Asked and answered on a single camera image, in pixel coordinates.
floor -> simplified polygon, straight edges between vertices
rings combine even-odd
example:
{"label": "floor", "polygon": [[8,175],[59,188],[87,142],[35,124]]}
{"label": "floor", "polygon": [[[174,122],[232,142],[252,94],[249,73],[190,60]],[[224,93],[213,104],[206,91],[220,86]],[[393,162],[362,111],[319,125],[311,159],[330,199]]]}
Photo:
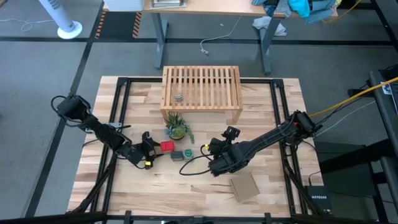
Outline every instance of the floor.
{"label": "floor", "polygon": [[[89,37],[101,0],[63,0],[71,17],[83,24],[80,37]],[[398,3],[377,0],[395,35],[398,36]],[[27,21],[51,19],[36,0],[10,0],[0,8],[0,20],[18,18]],[[163,14],[170,22],[168,38],[209,38],[228,33],[237,16]],[[255,17],[243,17],[231,39],[258,39],[252,27]],[[301,19],[282,21],[288,35],[283,40],[380,40],[389,36],[372,10],[353,10],[334,24],[305,26]],[[1,37],[56,37],[53,22],[34,24],[28,32],[23,23],[0,22],[0,219],[20,217],[31,195],[46,155],[57,116],[49,102],[55,95],[66,95],[71,87],[85,42],[10,42]],[[139,38],[154,38],[149,14],[142,15]],[[209,56],[198,44],[167,44],[166,65],[238,65],[242,77],[263,77],[260,48],[257,44],[204,44]],[[102,75],[160,75],[154,68],[154,43],[99,43],[91,48],[77,93],[94,103]],[[364,84],[370,70],[397,63],[392,46],[283,45],[270,47],[272,77],[299,78],[307,112],[313,113],[347,97],[346,90]],[[331,126],[349,111],[371,102],[363,99],[337,113],[326,123]],[[66,128],[54,160],[36,215],[65,212],[72,189],[83,132]],[[386,138],[375,104],[365,107],[316,142],[371,144]],[[391,200],[388,187],[380,186],[384,200]],[[371,199],[331,195],[335,215],[350,218],[377,218]],[[390,222],[398,222],[393,205],[386,203]]]}

red block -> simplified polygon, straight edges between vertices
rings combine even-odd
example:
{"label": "red block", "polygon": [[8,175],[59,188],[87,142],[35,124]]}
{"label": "red block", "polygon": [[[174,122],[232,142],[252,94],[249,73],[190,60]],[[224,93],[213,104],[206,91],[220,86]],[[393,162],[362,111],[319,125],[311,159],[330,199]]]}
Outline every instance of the red block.
{"label": "red block", "polygon": [[174,142],[173,141],[161,142],[160,149],[162,150],[162,152],[171,152],[174,150]]}

wooden slatted box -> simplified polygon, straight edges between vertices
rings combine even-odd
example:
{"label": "wooden slatted box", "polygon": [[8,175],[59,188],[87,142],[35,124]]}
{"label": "wooden slatted box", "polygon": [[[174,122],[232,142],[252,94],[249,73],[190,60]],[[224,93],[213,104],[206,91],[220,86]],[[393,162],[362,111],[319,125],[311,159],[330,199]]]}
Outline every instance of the wooden slatted box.
{"label": "wooden slatted box", "polygon": [[237,66],[165,66],[163,69],[163,117],[169,111],[232,111],[233,122],[242,112],[242,93]]}

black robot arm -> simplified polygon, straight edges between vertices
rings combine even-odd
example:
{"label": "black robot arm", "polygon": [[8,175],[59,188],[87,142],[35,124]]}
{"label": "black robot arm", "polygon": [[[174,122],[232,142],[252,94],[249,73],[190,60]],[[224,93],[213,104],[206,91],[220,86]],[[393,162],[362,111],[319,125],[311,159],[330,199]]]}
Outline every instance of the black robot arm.
{"label": "black robot arm", "polygon": [[[57,105],[57,108],[54,108],[53,101],[56,98],[63,98],[63,101]],[[153,141],[148,132],[142,135],[142,143],[132,144],[129,138],[113,126],[100,123],[98,118],[91,114],[90,104],[82,97],[73,94],[69,94],[67,97],[56,96],[51,101],[51,106],[65,122],[77,123],[75,125],[67,123],[67,126],[78,127],[83,131],[93,130],[98,140],[107,145],[117,155],[125,157],[132,164],[137,165],[143,157],[151,164],[155,159],[154,146],[160,144]]]}
{"label": "black robot arm", "polygon": [[213,138],[209,145],[209,152],[213,160],[209,162],[210,172],[216,177],[226,172],[234,173],[247,166],[256,152],[285,140],[291,144],[298,144],[310,137],[321,126],[316,126],[305,112],[295,111],[287,121],[279,127],[253,139],[232,144],[239,136],[240,130],[229,126],[222,134],[226,140]]}

succulent plant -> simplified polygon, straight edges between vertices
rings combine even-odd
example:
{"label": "succulent plant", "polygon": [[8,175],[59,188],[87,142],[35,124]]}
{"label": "succulent plant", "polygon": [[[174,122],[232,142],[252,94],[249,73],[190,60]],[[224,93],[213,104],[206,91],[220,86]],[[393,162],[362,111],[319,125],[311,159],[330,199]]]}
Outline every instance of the succulent plant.
{"label": "succulent plant", "polygon": [[170,112],[169,117],[165,119],[166,127],[164,132],[167,136],[172,136],[173,138],[182,138],[185,133],[188,133],[191,143],[195,143],[195,137],[192,133],[191,127],[182,118],[180,113]]}

